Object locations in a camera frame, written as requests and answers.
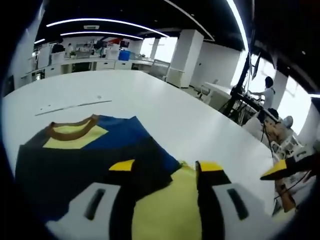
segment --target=black ceiling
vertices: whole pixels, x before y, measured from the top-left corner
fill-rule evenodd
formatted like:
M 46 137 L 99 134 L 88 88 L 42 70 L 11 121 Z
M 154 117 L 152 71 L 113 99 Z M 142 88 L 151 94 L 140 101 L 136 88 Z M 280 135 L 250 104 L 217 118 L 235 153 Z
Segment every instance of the black ceiling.
M 171 0 L 185 10 L 214 36 L 215 44 L 241 50 L 243 43 L 237 22 L 227 0 Z M 295 79 L 309 92 L 315 88 L 300 73 L 288 64 L 297 64 L 320 89 L 318 69 L 320 47 L 316 34 L 319 34 L 320 3 L 314 0 L 255 0 L 254 25 L 252 24 L 252 0 L 234 0 L 239 10 L 247 38 L 256 29 L 256 39 L 279 51 L 287 57 L 280 59 L 279 66 L 285 74 Z M 139 24 L 151 29 L 172 29 L 165 31 L 169 36 L 179 36 L 179 30 L 197 29 L 205 39 L 210 37 L 189 17 L 164 0 L 51 0 L 48 2 L 37 40 L 51 42 L 61 33 L 85 31 L 85 25 L 99 25 L 99 31 L 116 32 L 137 36 L 146 32 L 141 28 L 112 22 L 71 22 L 52 27 L 47 24 L 74 18 L 105 18 Z M 139 37 L 161 37 L 155 33 Z

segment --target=blue container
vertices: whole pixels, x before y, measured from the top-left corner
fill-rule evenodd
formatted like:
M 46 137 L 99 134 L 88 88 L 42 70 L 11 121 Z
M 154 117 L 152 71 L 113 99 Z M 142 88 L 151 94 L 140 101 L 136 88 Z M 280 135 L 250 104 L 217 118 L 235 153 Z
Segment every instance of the blue container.
M 130 51 L 122 50 L 119 53 L 119 60 L 121 61 L 129 61 Z

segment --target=brown collar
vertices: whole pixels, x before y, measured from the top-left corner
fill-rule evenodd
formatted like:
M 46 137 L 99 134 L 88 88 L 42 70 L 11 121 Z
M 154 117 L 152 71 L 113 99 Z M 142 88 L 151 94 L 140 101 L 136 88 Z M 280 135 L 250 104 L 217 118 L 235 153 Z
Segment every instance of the brown collar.
M 92 115 L 91 117 L 88 117 L 82 121 L 79 122 L 74 122 L 74 123 L 55 123 L 52 122 L 47 128 L 47 134 L 56 140 L 59 141 L 71 141 L 71 140 L 76 140 L 84 135 L 86 135 L 95 125 L 97 125 L 99 120 L 98 115 Z M 62 127 L 62 126 L 82 126 L 84 124 L 88 123 L 83 129 L 77 132 L 72 132 L 72 133 L 60 133 L 56 132 L 54 128 L 57 127 Z

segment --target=white cabinet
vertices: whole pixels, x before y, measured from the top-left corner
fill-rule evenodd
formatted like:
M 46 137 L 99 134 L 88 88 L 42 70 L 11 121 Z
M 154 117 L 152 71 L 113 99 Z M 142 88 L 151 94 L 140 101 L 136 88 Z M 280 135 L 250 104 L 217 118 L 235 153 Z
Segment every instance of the white cabinet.
M 114 69 L 119 70 L 131 70 L 132 67 L 132 61 L 116 61 Z
M 48 66 L 45 68 L 44 75 L 46 78 L 61 75 L 61 65 Z
M 115 69 L 115 61 L 98 61 L 96 70 Z

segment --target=chair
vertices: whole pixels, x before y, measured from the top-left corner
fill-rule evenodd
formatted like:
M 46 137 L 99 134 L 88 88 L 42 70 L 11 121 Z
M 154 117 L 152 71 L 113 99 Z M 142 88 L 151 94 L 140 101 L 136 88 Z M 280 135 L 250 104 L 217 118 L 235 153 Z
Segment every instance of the chair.
M 212 83 L 217 84 L 217 82 L 219 82 L 219 80 L 215 79 Z M 203 95 L 208 96 L 211 92 L 210 88 L 204 86 L 203 84 L 201 86 L 194 87 L 194 90 L 197 92 L 197 95 L 198 95 L 197 99 L 199 99 L 201 101 L 203 100 L 202 99 Z
M 169 68 L 170 68 L 170 63 L 155 59 L 152 63 L 149 74 L 157 79 L 160 79 L 166 82 Z

